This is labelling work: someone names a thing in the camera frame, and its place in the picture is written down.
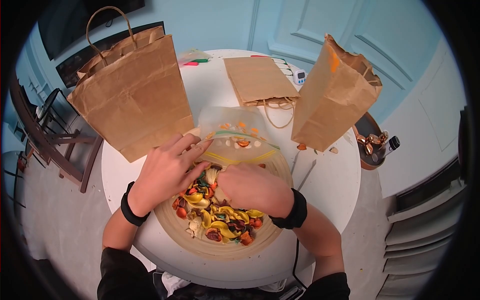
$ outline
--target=floor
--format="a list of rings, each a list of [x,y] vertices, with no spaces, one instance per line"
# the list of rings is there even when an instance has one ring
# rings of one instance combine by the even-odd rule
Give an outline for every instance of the floor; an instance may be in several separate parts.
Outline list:
[[[84,127],[82,132],[90,130]],[[72,154],[78,157],[79,166],[86,151],[88,147],[78,147]],[[21,223],[31,255],[50,259],[70,286],[88,300],[96,299],[102,232],[111,216],[103,191],[101,158],[100,151],[85,194],[72,182],[59,178],[55,164],[43,168],[34,159],[18,191],[26,206],[21,208]],[[390,230],[386,215],[393,203],[393,199],[381,198],[378,173],[362,170],[357,205],[342,233],[352,300],[374,299],[385,281],[384,239]],[[155,267],[136,249],[132,253],[147,268]]]

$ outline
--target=hand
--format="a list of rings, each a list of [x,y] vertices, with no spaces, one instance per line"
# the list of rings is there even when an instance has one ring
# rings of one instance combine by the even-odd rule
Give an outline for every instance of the hand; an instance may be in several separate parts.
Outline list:
[[[136,216],[145,216],[166,199],[187,189],[200,176],[209,164],[207,161],[186,172],[194,160],[207,150],[212,140],[201,144],[198,142],[198,136],[177,133],[160,147],[150,150],[128,194],[128,204]]]
[[[293,206],[293,191],[279,177],[252,164],[228,166],[218,175],[218,186],[235,208],[257,209],[273,217],[285,218]]]

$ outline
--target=potpourri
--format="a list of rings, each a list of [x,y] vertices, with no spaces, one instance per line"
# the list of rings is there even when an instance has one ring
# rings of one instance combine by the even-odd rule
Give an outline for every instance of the potpourri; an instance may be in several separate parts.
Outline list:
[[[229,199],[216,182],[221,170],[220,165],[210,164],[186,190],[176,195],[172,208],[177,217],[190,221],[185,231],[192,238],[204,234],[209,240],[248,246],[254,241],[254,231],[262,227],[264,214],[255,209],[234,209],[228,204]]]

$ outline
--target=black sleeve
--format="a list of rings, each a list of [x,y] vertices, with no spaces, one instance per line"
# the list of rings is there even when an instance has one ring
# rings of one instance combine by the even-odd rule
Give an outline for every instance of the black sleeve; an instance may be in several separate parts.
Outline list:
[[[315,280],[303,293],[300,300],[322,299],[342,300],[348,299],[350,289],[347,284],[347,274],[335,273]]]
[[[128,252],[105,248],[100,272],[102,280],[96,291],[99,300],[158,299],[147,269]]]

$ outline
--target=ziplock seal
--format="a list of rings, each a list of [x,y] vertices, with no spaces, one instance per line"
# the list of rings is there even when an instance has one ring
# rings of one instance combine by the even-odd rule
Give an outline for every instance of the ziplock seal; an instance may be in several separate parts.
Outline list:
[[[224,157],[221,157],[220,155],[217,155],[215,153],[212,153],[212,152],[205,152],[204,155],[205,156],[210,156],[210,157],[213,157],[213,158],[217,158],[217,159],[220,159],[220,160],[223,160],[223,161],[226,161],[226,162],[229,162],[231,164],[235,164],[235,163],[241,163],[241,162],[256,162],[256,161],[260,161],[260,160],[263,160],[273,154],[276,153],[276,150],[272,150],[270,152],[267,152],[259,157],[256,157],[256,158],[253,158],[253,159],[250,159],[250,160],[231,160],[231,159],[228,159],[228,158],[224,158]]]

